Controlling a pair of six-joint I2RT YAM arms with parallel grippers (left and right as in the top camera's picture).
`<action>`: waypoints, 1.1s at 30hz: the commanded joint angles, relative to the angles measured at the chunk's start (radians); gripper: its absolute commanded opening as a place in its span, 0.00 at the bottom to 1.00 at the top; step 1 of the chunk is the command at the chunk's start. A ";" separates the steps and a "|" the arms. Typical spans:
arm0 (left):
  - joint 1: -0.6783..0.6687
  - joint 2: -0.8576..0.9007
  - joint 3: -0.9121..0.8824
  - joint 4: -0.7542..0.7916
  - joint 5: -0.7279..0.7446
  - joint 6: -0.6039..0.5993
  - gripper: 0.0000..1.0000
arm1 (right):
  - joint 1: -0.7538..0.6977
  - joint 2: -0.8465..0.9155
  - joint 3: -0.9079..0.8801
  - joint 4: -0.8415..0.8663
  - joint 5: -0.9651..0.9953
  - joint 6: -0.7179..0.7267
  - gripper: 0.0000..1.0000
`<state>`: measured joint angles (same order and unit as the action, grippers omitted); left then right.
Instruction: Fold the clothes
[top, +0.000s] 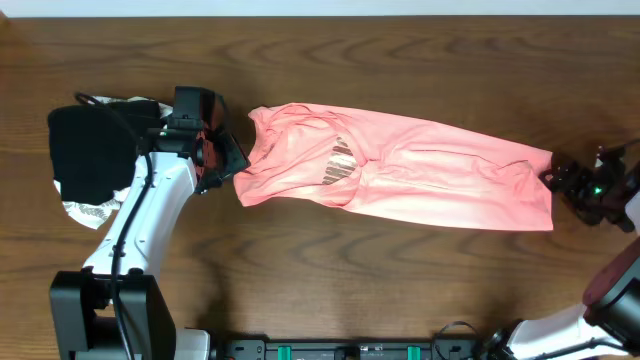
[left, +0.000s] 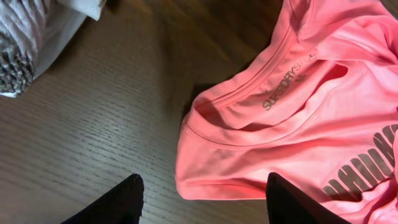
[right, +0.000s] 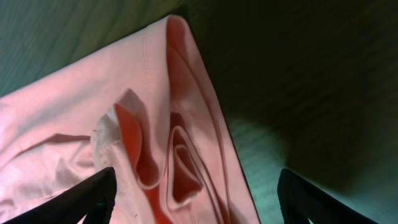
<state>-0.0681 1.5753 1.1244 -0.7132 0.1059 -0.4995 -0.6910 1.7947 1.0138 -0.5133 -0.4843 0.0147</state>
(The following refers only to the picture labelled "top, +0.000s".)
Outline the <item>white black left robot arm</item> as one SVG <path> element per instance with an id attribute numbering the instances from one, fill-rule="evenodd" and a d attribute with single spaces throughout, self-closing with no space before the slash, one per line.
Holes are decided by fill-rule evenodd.
<path id="1" fill-rule="evenodd" d="M 60 271 L 49 298 L 63 359 L 208 359 L 205 330 L 176 327 L 156 275 L 187 200 L 249 162 L 231 132 L 152 129 L 130 192 L 79 271 Z"/>

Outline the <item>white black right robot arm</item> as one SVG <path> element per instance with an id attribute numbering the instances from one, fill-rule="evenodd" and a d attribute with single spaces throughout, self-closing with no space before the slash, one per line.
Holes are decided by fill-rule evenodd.
<path id="1" fill-rule="evenodd" d="M 539 179 L 563 196 L 588 226 L 602 221 L 639 233 L 639 166 L 624 156 L 637 139 L 601 147 L 592 168 L 576 161 L 552 166 Z M 639 355 L 639 241 L 634 240 L 590 282 L 582 302 L 538 320 L 497 331 L 477 359 L 587 359 Z"/>

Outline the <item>pink t-shirt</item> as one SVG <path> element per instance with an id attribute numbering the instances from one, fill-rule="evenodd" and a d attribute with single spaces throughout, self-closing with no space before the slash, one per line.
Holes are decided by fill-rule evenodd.
<path id="1" fill-rule="evenodd" d="M 249 114 L 256 141 L 235 175 L 245 207 L 296 198 L 425 225 L 550 231 L 539 179 L 551 152 L 454 126 L 374 111 L 290 103 Z"/>

